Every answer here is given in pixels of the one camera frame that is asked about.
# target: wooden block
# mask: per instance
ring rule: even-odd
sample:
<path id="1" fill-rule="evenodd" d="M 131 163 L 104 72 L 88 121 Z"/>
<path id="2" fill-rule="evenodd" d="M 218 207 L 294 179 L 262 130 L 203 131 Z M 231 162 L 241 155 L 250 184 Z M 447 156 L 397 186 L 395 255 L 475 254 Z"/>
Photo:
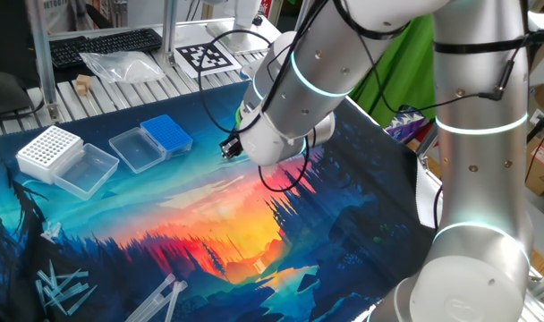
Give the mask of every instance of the wooden block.
<path id="1" fill-rule="evenodd" d="M 91 78 L 86 75 L 77 76 L 77 86 L 79 85 L 83 85 L 85 89 L 89 89 L 91 87 Z"/>
<path id="2" fill-rule="evenodd" d="M 79 94 L 80 96 L 87 95 L 87 88 L 85 87 L 85 85 L 81 85 L 79 81 L 77 82 L 77 94 Z"/>
<path id="3" fill-rule="evenodd" d="M 536 269 L 541 275 L 544 276 L 544 255 L 542 255 L 538 250 L 532 252 L 531 260 L 532 268 Z"/>

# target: transparent lid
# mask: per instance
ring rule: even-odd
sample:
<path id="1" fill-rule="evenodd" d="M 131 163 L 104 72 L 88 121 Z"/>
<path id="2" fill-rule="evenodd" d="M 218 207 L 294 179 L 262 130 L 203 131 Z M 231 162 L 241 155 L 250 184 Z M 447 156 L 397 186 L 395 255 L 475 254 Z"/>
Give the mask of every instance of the transparent lid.
<path id="1" fill-rule="evenodd" d="M 134 128 L 109 140 L 111 148 L 136 174 L 165 160 L 166 153 L 140 128 Z"/>
<path id="2" fill-rule="evenodd" d="M 55 185 L 88 200 L 117 170 L 119 159 L 91 144 L 55 169 Z"/>

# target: table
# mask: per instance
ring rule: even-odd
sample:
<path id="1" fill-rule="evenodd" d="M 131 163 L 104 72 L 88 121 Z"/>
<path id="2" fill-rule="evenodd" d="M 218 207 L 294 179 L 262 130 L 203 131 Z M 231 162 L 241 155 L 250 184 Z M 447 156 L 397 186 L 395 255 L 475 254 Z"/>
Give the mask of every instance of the table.
<path id="1" fill-rule="evenodd" d="M 233 21 L 233 19 L 219 19 L 213 21 Z M 201 25 L 204 26 L 208 21 L 193 21 L 182 22 L 177 25 Z M 161 25 L 146 26 L 144 28 L 161 28 Z M 114 29 L 114 30 L 92 30 L 78 31 L 66 34 L 52 35 L 50 40 L 58 40 L 62 38 L 73 38 L 78 36 L 98 37 L 116 32 L 130 30 L 129 28 Z M 249 64 L 264 56 L 266 52 L 259 52 L 249 55 L 238 55 L 236 59 L 242 65 Z M 75 81 L 66 81 L 56 84 L 57 101 L 59 112 L 64 121 L 71 122 L 81 120 L 86 117 L 96 116 L 100 114 L 112 113 L 125 108 L 141 106 L 143 104 L 157 102 L 170 97 L 178 97 L 185 94 L 190 94 L 199 91 L 199 83 L 196 79 L 189 77 L 181 67 L 170 67 L 165 64 L 161 57 L 160 51 L 148 54 L 157 64 L 163 69 L 166 77 L 161 81 L 150 81 L 141 84 L 107 84 L 101 82 L 97 77 L 92 77 L 91 89 L 86 97 L 80 97 L 75 90 Z M 240 82 L 239 71 L 222 72 L 203 77 L 202 86 L 204 89 L 212 89 L 224 85 Z M 41 96 L 41 91 L 37 89 L 29 89 L 28 95 L 36 106 Z M 25 113 L 30 111 L 26 108 L 15 113 Z M 46 108 L 42 108 L 35 115 L 30 115 L 20 120 L 0 122 L 0 135 L 16 133 L 20 131 L 28 131 L 51 125 L 49 112 Z"/>

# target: wire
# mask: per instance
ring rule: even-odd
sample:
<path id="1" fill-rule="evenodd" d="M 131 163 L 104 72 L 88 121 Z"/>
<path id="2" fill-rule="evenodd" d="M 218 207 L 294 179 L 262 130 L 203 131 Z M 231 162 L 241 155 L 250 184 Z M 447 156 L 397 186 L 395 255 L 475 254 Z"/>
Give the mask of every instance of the wire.
<path id="1" fill-rule="evenodd" d="M 272 59 L 272 60 L 268 63 L 268 65 L 266 66 L 266 70 L 268 71 L 268 76 L 270 76 L 270 79 L 271 79 L 272 81 L 275 81 L 275 79 L 274 79 L 274 77 L 272 77 L 272 72 L 270 72 L 270 65 L 271 65 L 276 59 L 278 59 L 278 57 L 279 57 L 286 49 L 288 49 L 289 47 L 290 47 L 290 45 L 284 47 L 284 49 L 282 49 L 282 51 L 280 51 L 280 52 L 278 53 L 278 55 L 276 55 L 276 56 L 274 57 L 274 59 Z"/>
<path id="2" fill-rule="evenodd" d="M 529 40 L 529 35 L 524 36 L 524 39 L 523 39 L 523 42 L 521 43 L 521 45 L 514 50 L 514 53 L 511 56 L 511 61 L 514 61 L 514 59 L 516 58 L 516 55 L 519 53 L 521 48 L 526 44 L 526 42 L 528 40 Z"/>
<path id="3" fill-rule="evenodd" d="M 435 232 L 439 229 L 439 215 L 438 215 L 438 205 L 439 205 L 439 196 L 443 192 L 443 184 L 439 187 L 439 190 L 435 194 L 435 200 L 433 201 L 433 220 L 435 221 Z"/>
<path id="4" fill-rule="evenodd" d="M 197 15 L 197 10 L 199 10 L 199 4 L 200 4 L 200 0 L 197 1 L 197 6 L 196 8 L 194 8 L 194 13 L 192 14 L 191 21 L 194 21 L 194 16 Z"/>
<path id="5" fill-rule="evenodd" d="M 534 159 L 537 157 L 537 154 L 539 153 L 540 147 L 542 147 L 542 143 L 544 142 L 544 136 L 542 137 L 542 140 L 539 143 L 539 146 L 534 150 L 534 155 L 531 159 L 531 165 L 529 165 L 529 170 L 526 172 L 526 176 L 524 177 L 524 182 L 526 183 L 527 180 L 529 180 L 529 174 L 531 174 L 532 170 L 532 164 L 534 164 Z"/>
<path id="6" fill-rule="evenodd" d="M 194 0 L 191 0 L 191 5 L 189 5 L 189 12 L 186 14 L 186 20 L 185 21 L 189 20 L 189 17 L 191 16 L 193 6 L 194 6 Z"/>
<path id="7" fill-rule="evenodd" d="M 204 48 L 204 50 L 202 51 L 202 56 L 200 57 L 200 67 L 199 67 L 199 93 L 200 93 L 200 100 L 202 101 L 202 106 L 204 107 L 204 110 L 207 112 L 207 115 L 208 115 L 208 118 L 210 119 L 210 121 L 220 130 L 220 131 L 223 131 L 225 133 L 229 133 L 229 134 L 240 134 L 242 132 L 245 132 L 247 130 L 249 130 L 252 126 L 254 126 L 254 124 L 256 124 L 256 122 L 258 121 L 258 119 L 260 118 L 260 115 L 256 115 L 256 117 L 254 118 L 254 120 L 252 120 L 252 122 L 248 125 L 246 125 L 244 128 L 240 129 L 240 130 L 228 130 L 226 129 L 225 127 L 223 127 L 222 125 L 220 125 L 218 123 L 218 121 L 215 119 L 215 117 L 212 115 L 212 113 L 210 113 L 210 110 L 208 109 L 208 105 L 207 105 L 207 100 L 206 98 L 204 97 L 204 90 L 202 89 L 202 72 L 203 72 L 203 68 L 202 68 L 202 63 L 204 62 L 204 59 L 205 57 L 207 56 L 207 52 L 208 52 L 208 49 L 211 48 L 212 46 L 214 46 L 216 44 L 216 42 L 218 40 L 220 40 L 221 38 L 224 38 L 228 35 L 231 35 L 231 34 L 234 34 L 234 33 L 246 33 L 246 34 L 250 34 L 250 35 L 253 35 L 253 36 L 256 36 L 258 38 L 261 38 L 262 40 L 266 41 L 269 45 L 271 44 L 270 40 L 268 40 L 267 38 L 265 38 L 264 36 L 260 35 L 259 33 L 256 33 L 254 31 L 250 31 L 250 30 L 230 30 L 230 31 L 227 31 L 225 33 L 223 33 L 222 35 L 212 39 L 212 41 L 210 43 L 208 43 L 208 45 Z"/>
<path id="8" fill-rule="evenodd" d="M 350 14 L 349 5 L 347 3 L 347 0 L 343 0 L 343 1 L 344 1 L 344 4 L 345 4 L 345 10 L 347 11 L 347 16 L 348 16 L 349 20 L 350 21 L 355 21 L 352 18 L 352 15 Z M 372 70 L 374 70 L 374 74 L 376 76 L 376 82 L 378 84 L 379 95 L 381 96 L 381 99 L 383 100 L 384 105 L 386 106 L 386 108 L 389 111 L 391 111 L 392 113 L 394 113 L 394 114 L 411 114 L 411 113 L 413 113 L 413 111 L 402 112 L 402 111 L 399 111 L 399 110 L 395 110 L 395 109 L 393 109 L 391 107 L 391 105 L 389 105 L 389 103 L 387 102 L 386 96 L 384 95 L 383 86 L 381 85 L 381 79 L 379 78 L 379 73 L 378 73 L 378 69 L 377 69 L 375 60 L 373 59 L 373 56 L 371 55 L 371 52 L 368 49 L 368 45 L 365 43 L 365 40 L 363 39 L 363 37 L 361 36 L 360 31 L 358 30 L 357 23 L 352 23 L 352 25 L 353 25 L 353 29 L 355 30 L 355 33 L 357 34 L 358 38 L 360 39 L 361 44 L 363 45 L 363 48 L 365 49 L 366 53 L 368 54 L 368 58 L 370 59 L 370 63 L 371 63 L 371 68 L 372 68 Z M 523 41 L 523 44 L 526 43 L 527 38 L 528 37 L 525 37 L 525 40 Z M 514 55 L 513 55 L 513 58 L 511 59 L 511 61 L 514 60 L 514 58 L 516 56 L 516 53 L 518 52 L 518 49 L 520 49 L 520 47 L 517 48 L 517 50 L 514 52 Z M 435 104 L 435 105 L 427 106 L 427 107 L 423 107 L 423 108 L 415 108 L 415 109 L 416 109 L 417 112 L 421 112 L 421 111 L 429 110 L 431 108 L 445 106 L 445 105 L 448 105 L 448 104 L 451 104 L 451 103 L 454 103 L 456 101 L 466 99 L 466 98 L 469 98 L 469 97 L 487 98 L 487 97 L 484 97 L 485 95 L 487 95 L 487 93 L 477 93 L 477 94 L 465 95 L 465 96 L 461 96 L 461 97 L 458 97 L 458 98 L 455 98 L 455 99 L 451 99 L 451 100 L 443 102 L 443 103 L 439 103 L 439 104 Z"/>
<path id="9" fill-rule="evenodd" d="M 292 41 L 292 44 L 290 45 L 290 49 L 288 50 L 287 56 L 290 56 L 294 49 L 296 48 L 296 45 L 302 39 L 302 37 L 308 32 L 308 29 L 310 28 L 310 25 L 316 20 L 316 17 L 318 17 L 319 12 L 322 10 L 324 5 L 327 4 L 328 0 L 321 0 L 316 1 L 312 4 L 312 7 L 306 14 L 306 17 L 304 18 L 304 21 L 302 22 L 302 25 L 300 25 L 300 28 L 296 31 L 296 35 L 294 36 L 294 39 Z M 282 64 L 282 67 L 280 67 L 280 71 L 278 72 L 278 76 L 276 76 L 277 80 L 281 80 L 288 70 L 288 65 L 290 60 L 286 59 L 284 60 L 284 63 Z M 272 84 L 272 88 L 270 89 L 270 92 L 268 93 L 268 99 L 264 102 L 262 105 L 262 113 L 266 112 L 268 108 L 270 107 L 270 104 L 272 102 L 272 98 L 278 91 L 278 88 L 280 87 L 280 81 L 275 81 L 274 84 Z"/>
<path id="10" fill-rule="evenodd" d="M 286 191 L 291 190 L 292 188 L 294 188 L 298 184 L 300 184 L 300 181 L 302 180 L 302 178 L 306 174 L 306 167 L 308 167 L 308 162 L 310 161 L 310 144 L 308 143 L 308 139 L 304 139 L 304 143 L 306 144 L 306 154 L 304 155 L 304 167 L 300 171 L 300 174 L 298 175 L 298 178 L 296 178 L 296 180 L 294 182 L 292 182 L 292 184 L 290 184 L 290 186 L 288 186 L 287 188 L 275 189 L 275 188 L 270 187 L 266 183 L 266 181 L 264 180 L 264 176 L 262 175 L 262 167 L 260 165 L 258 166 L 258 175 L 260 177 L 260 180 L 262 181 L 262 184 L 268 190 L 270 190 L 272 192 L 286 192 Z M 316 131 L 314 129 L 314 145 L 315 144 L 316 144 Z"/>
<path id="11" fill-rule="evenodd" d="M 45 105 L 45 101 L 43 100 L 43 98 L 41 98 L 41 102 L 39 102 L 38 106 L 37 107 L 33 107 L 33 102 L 31 102 L 31 108 L 32 110 L 29 111 L 29 112 L 26 112 L 26 113 L 22 113 L 22 114 L 17 114 L 17 115 L 12 115 L 12 116 L 1 116 L 0 115 L 0 122 L 3 122 L 3 121 L 13 121 L 13 120 L 20 120 L 26 116 L 30 116 L 34 113 L 36 113 L 37 111 L 39 111 L 44 105 Z"/>

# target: pipette tip box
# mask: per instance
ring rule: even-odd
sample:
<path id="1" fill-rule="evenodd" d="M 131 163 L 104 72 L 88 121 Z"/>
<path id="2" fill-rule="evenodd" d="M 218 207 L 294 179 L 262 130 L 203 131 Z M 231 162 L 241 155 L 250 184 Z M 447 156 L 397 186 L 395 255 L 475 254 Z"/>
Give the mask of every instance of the pipette tip box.
<path id="1" fill-rule="evenodd" d="M 117 170 L 119 159 L 77 135 L 51 126 L 22 148 L 20 170 L 88 200 Z"/>
<path id="2" fill-rule="evenodd" d="M 192 138 L 168 115 L 161 115 L 109 140 L 131 170 L 140 174 L 191 150 Z"/>

